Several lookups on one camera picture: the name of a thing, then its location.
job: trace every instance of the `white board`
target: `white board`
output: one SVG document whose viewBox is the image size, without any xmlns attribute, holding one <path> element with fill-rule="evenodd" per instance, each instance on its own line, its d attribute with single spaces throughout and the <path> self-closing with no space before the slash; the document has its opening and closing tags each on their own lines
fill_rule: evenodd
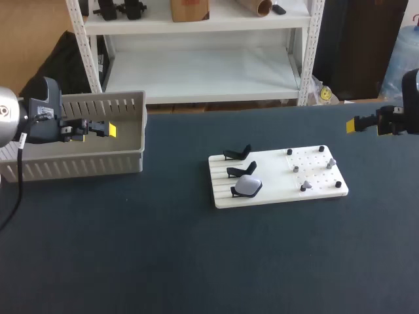
<svg viewBox="0 0 419 314">
<path fill-rule="evenodd" d="M 327 146 L 320 152 L 319 146 L 292 148 L 290 156 L 287 155 L 288 148 L 251 152 L 244 161 L 225 160 L 223 155 L 210 156 L 208 163 L 215 206 L 222 209 L 348 195 L 348 187 L 338 168 L 339 160 L 336 166 L 327 169 L 332 154 Z M 253 161 L 257 168 L 252 175 L 262 180 L 263 187 L 254 198 L 233 198 L 230 188 L 238 178 L 229 179 L 227 168 L 247 169 Z M 293 172 L 295 166 L 299 167 L 298 173 Z M 304 181 L 312 188 L 301 192 Z M 335 186 L 337 181 L 342 183 L 340 188 Z"/>
</svg>

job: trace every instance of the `plastic storage basket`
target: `plastic storage basket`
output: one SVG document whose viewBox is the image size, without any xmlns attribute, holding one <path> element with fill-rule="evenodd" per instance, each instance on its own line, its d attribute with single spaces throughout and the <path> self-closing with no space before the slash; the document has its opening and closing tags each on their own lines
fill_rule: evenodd
<svg viewBox="0 0 419 314">
<path fill-rule="evenodd" d="M 63 96 L 63 118 L 108 120 L 117 138 L 86 136 L 85 142 L 26 144 L 24 181 L 89 177 L 143 170 L 147 111 L 145 93 L 81 94 Z M 0 149 L 0 174 L 17 181 L 17 149 L 11 142 Z"/>
</svg>

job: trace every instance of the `blue plastic bottle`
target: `blue plastic bottle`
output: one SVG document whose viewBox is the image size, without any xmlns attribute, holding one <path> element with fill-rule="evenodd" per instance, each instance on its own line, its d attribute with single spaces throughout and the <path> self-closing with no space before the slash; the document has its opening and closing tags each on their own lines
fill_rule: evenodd
<svg viewBox="0 0 419 314">
<path fill-rule="evenodd" d="M 381 94 L 388 99 L 402 99 L 401 79 L 411 70 L 419 68 L 419 14 L 417 26 L 407 26 L 400 30 L 392 58 L 387 69 Z"/>
</svg>

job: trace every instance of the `paper roll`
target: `paper roll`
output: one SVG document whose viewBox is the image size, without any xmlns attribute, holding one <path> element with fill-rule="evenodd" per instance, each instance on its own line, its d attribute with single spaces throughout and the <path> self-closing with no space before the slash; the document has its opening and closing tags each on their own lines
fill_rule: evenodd
<svg viewBox="0 0 419 314">
<path fill-rule="evenodd" d="M 268 15 L 272 10 L 271 0 L 237 0 L 237 2 L 260 17 Z"/>
</svg>

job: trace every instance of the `dark blue table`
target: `dark blue table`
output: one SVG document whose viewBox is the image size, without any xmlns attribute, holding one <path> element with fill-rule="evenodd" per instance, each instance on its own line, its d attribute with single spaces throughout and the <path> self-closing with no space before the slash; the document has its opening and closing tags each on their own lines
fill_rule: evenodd
<svg viewBox="0 0 419 314">
<path fill-rule="evenodd" d="M 152 115 L 142 174 L 27 183 L 0 313 L 419 313 L 419 137 L 345 133 L 379 106 Z M 328 145 L 349 195 L 217 210 L 207 158 L 248 143 Z"/>
</svg>

